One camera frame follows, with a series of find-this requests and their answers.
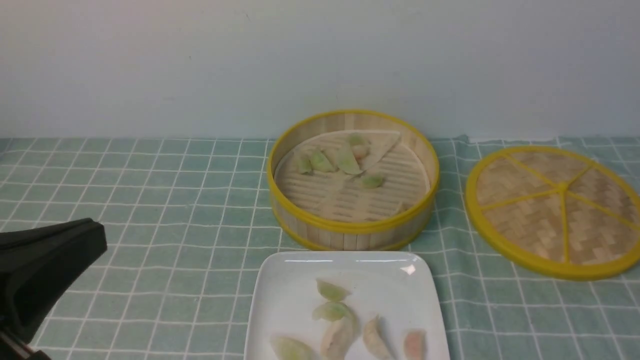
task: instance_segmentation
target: black plastic clip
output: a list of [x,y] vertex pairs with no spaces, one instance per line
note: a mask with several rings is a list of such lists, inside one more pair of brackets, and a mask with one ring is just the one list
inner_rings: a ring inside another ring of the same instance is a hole
[[67,288],[107,250],[90,218],[0,233],[0,325],[29,343]]

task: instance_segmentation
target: woven bamboo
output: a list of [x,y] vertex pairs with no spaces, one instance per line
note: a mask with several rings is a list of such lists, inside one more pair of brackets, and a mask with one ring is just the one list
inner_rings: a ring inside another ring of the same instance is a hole
[[577,154],[499,151],[472,171],[466,200],[488,242],[543,274],[597,279],[640,259],[640,199],[610,170]]
[[[341,171],[298,173],[294,154],[319,147],[335,163],[338,148],[354,132],[370,142],[362,164],[372,159],[372,166],[363,175],[383,174],[382,186],[364,189],[361,176]],[[429,220],[438,184],[437,157],[417,130],[358,110],[320,114],[294,126],[274,146],[269,169],[276,219],[295,240],[317,250],[404,246]]]

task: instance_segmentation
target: square plate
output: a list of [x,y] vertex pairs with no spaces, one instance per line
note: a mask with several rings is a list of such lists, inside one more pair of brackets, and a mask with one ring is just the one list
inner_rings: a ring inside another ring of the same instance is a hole
[[[404,336],[416,328],[427,332],[426,360],[450,359],[438,294],[422,258],[396,251],[300,251],[273,254],[260,267],[245,360],[277,360],[269,343],[274,335],[301,340],[319,354],[329,324],[311,319],[313,310],[326,302],[317,292],[316,279],[351,293],[344,303],[361,326],[379,314],[383,338],[396,359],[404,359]],[[361,336],[345,357],[356,359],[373,359]]]

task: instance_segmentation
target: green checkered tablecloth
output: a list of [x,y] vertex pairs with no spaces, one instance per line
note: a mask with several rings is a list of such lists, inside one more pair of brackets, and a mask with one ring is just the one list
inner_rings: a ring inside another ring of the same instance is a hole
[[[531,142],[432,141],[442,165],[435,216],[406,250],[435,276],[452,359],[640,359],[640,266],[605,281],[557,281],[498,255],[470,225],[462,197],[470,169]],[[638,138],[534,143],[594,158],[640,190]],[[301,249],[269,207],[272,145],[0,140],[0,230],[92,217],[109,242],[32,345],[54,360],[242,359],[260,264]]]

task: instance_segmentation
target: yellow spoke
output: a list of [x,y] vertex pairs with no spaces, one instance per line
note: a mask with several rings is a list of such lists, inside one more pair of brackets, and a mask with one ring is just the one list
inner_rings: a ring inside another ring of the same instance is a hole
[[587,199],[585,197],[582,197],[582,196],[580,196],[580,195],[578,195],[576,193],[567,192],[567,194],[569,194],[569,196],[573,197],[574,199],[582,201],[583,203],[602,211],[603,213],[609,215],[610,217],[614,217],[614,218],[618,219],[618,221],[620,221],[622,224],[625,224],[626,226],[629,226],[632,229],[640,231],[640,226],[635,225],[631,221],[621,217],[620,215],[614,213],[613,211],[611,211],[611,210],[609,210],[609,209],[607,209],[607,208],[605,208],[603,206],[600,206],[600,205],[596,204],[595,202],[593,202],[593,201],[591,201],[591,200],[589,200],[589,199]]
[[593,162],[588,163],[586,167],[584,167],[576,176],[573,177],[573,179],[567,182],[566,186],[567,187],[571,186],[571,184],[573,184],[576,180],[580,179],[580,176],[583,176],[584,173],[589,171],[589,169],[591,169],[592,167],[593,167]]
[[509,161],[511,161],[515,165],[519,166],[520,168],[522,168],[522,169],[530,172],[531,174],[535,175],[538,179],[540,179],[543,182],[549,184],[550,186],[553,186],[554,188],[557,187],[556,184],[553,181],[547,179],[544,175],[542,175],[541,173],[533,170],[532,168],[528,167],[527,165],[524,165],[522,162],[520,162],[520,160],[512,157],[511,155],[505,155],[505,158],[507,158]]
[[529,195],[514,197],[512,199],[502,200],[502,201],[494,202],[494,203],[489,204],[489,205],[485,205],[482,208],[480,208],[480,210],[482,210],[482,211],[491,210],[491,209],[499,208],[501,206],[513,204],[514,202],[520,202],[520,201],[523,201],[523,200],[533,199],[535,197],[542,197],[542,196],[545,196],[545,195],[551,195],[551,194],[557,193],[557,192],[558,192],[557,189],[551,189],[551,190],[547,190],[545,192],[532,193],[532,194],[529,194]]
[[560,191],[560,208],[562,214],[562,241],[564,244],[564,263],[569,263],[569,219],[566,214],[566,190]]

